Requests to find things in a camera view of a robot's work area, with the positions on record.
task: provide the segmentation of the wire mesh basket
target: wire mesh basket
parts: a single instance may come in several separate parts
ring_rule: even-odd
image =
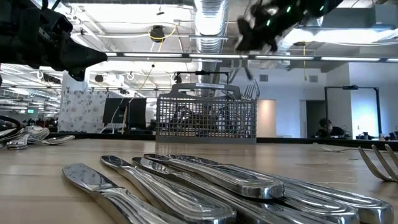
[[[216,89],[225,96],[200,97],[181,90]],[[176,84],[157,100],[158,142],[255,144],[257,102],[243,100],[232,85]]]

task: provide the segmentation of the floral partition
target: floral partition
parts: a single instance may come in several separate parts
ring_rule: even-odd
[[[58,120],[59,132],[98,133],[102,122],[107,91],[71,91],[63,96]]]

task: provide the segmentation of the yellow cable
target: yellow cable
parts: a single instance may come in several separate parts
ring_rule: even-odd
[[[160,50],[162,50],[163,42],[164,42],[164,39],[162,39],[162,41],[161,41],[161,43],[160,43],[160,47],[159,47],[158,52],[160,52]],[[154,69],[154,68],[152,67],[152,68],[149,70],[148,75],[145,77],[145,80],[144,80],[144,82],[142,83],[141,87],[138,89],[136,95],[141,91],[142,87],[143,87],[143,86],[145,85],[145,83],[147,82],[147,80],[148,80],[148,78],[149,78],[149,75],[150,75],[150,73],[152,72],[152,69]]]
[[[171,37],[171,36],[174,34],[174,32],[175,32],[176,30],[177,30],[177,25],[174,25],[174,29],[173,29],[173,31],[172,31],[169,35],[167,35],[167,36],[165,36],[165,37],[153,37],[153,36],[150,35],[150,32],[152,31],[152,29],[150,29],[150,30],[148,31],[148,35],[149,35],[150,38],[152,38],[152,39],[154,39],[154,40],[164,40],[164,39],[166,39],[166,38],[168,38],[168,37]]]
[[[164,38],[162,39],[162,41],[161,41],[161,43],[160,43],[158,52],[160,52],[160,50],[162,50],[163,42],[164,42]],[[145,78],[144,82],[142,83],[141,87],[140,87],[140,88],[138,89],[138,91],[136,92],[136,95],[138,95],[138,93],[142,90],[142,87],[144,87],[144,85],[145,85],[145,83],[147,82],[147,80],[148,80],[148,78],[149,78],[149,75],[150,75],[150,73],[152,72],[153,69],[154,69],[154,67],[151,67],[151,68],[150,68],[148,75],[146,76],[146,78]],[[124,110],[123,127],[124,127],[124,124],[126,123],[126,120],[127,120],[127,108]]]
[[[304,49],[303,49],[303,55],[305,56],[305,42],[304,42]],[[307,81],[307,73],[306,73],[306,67],[307,67],[307,61],[304,60],[304,81]]]

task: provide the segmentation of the butter knife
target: butter knife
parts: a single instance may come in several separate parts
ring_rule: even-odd
[[[194,172],[212,183],[245,197],[272,199],[284,196],[283,182],[273,178],[256,177],[245,172],[203,166],[181,160],[173,155],[145,154],[144,157]]]
[[[320,194],[330,197],[335,202],[342,203],[357,209],[359,220],[361,223],[392,224],[394,222],[394,211],[392,206],[389,203],[376,198],[367,197],[360,194],[347,192],[344,190],[338,190],[331,187],[324,187],[321,185],[312,184],[301,180],[291,179],[288,177],[282,177],[279,175],[265,174],[251,169],[239,167],[233,164],[221,164],[219,162],[215,162],[200,157],[184,156],[184,155],[178,155],[172,157],[177,157],[185,161],[191,161],[205,166],[245,172],[247,174],[255,175],[257,177],[263,177],[263,178],[269,177],[269,178],[278,179],[280,181],[283,181],[286,189],[291,189],[293,191],[301,189],[306,192],[311,192],[313,194]]]
[[[148,173],[116,156],[101,156],[101,162],[130,180],[151,202],[187,223],[235,223],[236,212],[217,199]]]
[[[153,172],[162,177],[172,179],[178,182],[188,183],[198,187],[208,194],[219,198],[220,200],[228,203],[230,206],[236,209],[238,212],[237,218],[240,223],[245,224],[291,224],[291,223],[336,223],[329,222],[328,220],[315,217],[305,212],[300,212],[287,208],[278,204],[261,203],[261,206],[257,202],[250,202],[244,198],[238,197],[231,192],[228,192],[221,187],[218,187],[212,183],[196,178],[195,176],[186,172],[177,172],[176,170],[164,166],[158,162],[154,162],[145,158],[135,157],[132,159],[139,167],[142,167],[149,172]]]
[[[118,224],[186,224],[139,200],[84,164],[65,166],[62,172],[69,181],[89,193]]]

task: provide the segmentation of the desk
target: desk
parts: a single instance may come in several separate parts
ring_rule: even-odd
[[[130,161],[144,153],[190,154],[233,163],[376,197],[398,209],[398,184],[375,178],[357,151],[332,153],[311,144],[237,146],[77,139],[60,146],[30,146],[20,152],[0,149],[0,223],[113,223],[88,194],[63,178],[61,169],[83,162],[143,199],[124,177],[100,164],[100,156],[114,154]],[[377,160],[373,153],[368,155]]]

